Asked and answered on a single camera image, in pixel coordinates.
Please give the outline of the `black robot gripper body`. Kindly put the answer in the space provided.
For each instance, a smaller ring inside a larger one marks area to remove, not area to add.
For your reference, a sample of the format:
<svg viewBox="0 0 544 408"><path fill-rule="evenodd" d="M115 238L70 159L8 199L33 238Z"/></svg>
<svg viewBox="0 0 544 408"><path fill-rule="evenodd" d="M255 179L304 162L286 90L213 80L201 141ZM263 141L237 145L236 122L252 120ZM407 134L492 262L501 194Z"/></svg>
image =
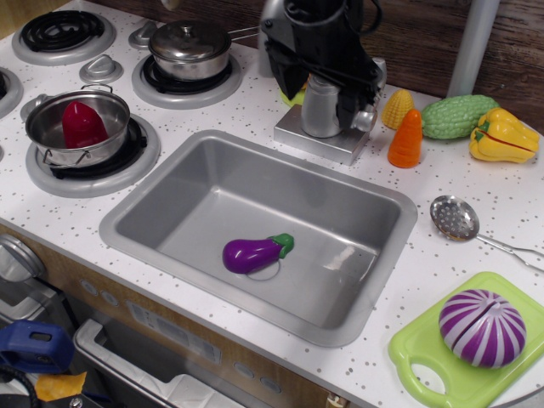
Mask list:
<svg viewBox="0 0 544 408"><path fill-rule="evenodd" d="M383 74L361 45L360 38L377 29L382 8L364 27L362 1L268 1L263 10L259 50L267 60L263 68L273 76L266 44L281 44L294 52L310 75L336 87L377 88Z"/></svg>

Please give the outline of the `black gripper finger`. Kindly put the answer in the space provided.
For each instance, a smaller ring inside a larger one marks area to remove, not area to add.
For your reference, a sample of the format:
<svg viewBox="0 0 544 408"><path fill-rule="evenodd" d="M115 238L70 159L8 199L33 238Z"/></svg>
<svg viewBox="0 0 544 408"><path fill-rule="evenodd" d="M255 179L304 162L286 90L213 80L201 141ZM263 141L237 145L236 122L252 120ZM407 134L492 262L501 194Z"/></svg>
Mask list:
<svg viewBox="0 0 544 408"><path fill-rule="evenodd" d="M337 96L337 120L340 128L373 128L376 121L377 88L340 87Z"/></svg>
<svg viewBox="0 0 544 408"><path fill-rule="evenodd" d="M293 99L308 81L309 70L294 52L281 44L266 44L265 50L281 92L288 99Z"/></svg>

